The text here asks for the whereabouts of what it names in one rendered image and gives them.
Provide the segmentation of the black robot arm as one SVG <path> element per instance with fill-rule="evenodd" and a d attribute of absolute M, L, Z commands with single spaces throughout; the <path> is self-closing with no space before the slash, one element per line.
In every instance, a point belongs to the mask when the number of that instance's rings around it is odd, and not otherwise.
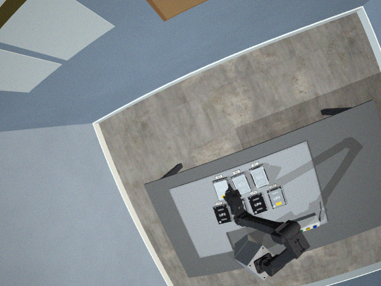
<path fill-rule="evenodd" d="M 298 222 L 292 220 L 275 222 L 253 216 L 244 209 L 242 199 L 237 194 L 233 194 L 231 189 L 226 190 L 225 196 L 231 214 L 235 215 L 233 219 L 237 225 L 251 227 L 270 234 L 274 242 L 283 244 L 286 247 L 280 254 L 273 257 L 271 253 L 267 253 L 255 260 L 254 265 L 257 273 L 261 274 L 265 271 L 269 276 L 273 276 L 287 263 L 294 258 L 299 258 L 303 252 L 310 248 Z"/>

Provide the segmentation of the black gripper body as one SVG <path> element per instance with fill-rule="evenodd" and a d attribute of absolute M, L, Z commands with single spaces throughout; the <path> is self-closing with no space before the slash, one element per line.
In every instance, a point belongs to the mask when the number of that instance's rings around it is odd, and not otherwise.
<path fill-rule="evenodd" d="M 233 192 L 233 194 L 237 194 L 238 197 L 240 197 L 240 198 L 242 197 L 238 189 L 236 189 L 236 190 L 234 190 L 234 191 L 232 191 L 232 192 Z M 224 198 L 224 200 L 227 202 L 226 197 L 223 196 L 223 198 Z"/>

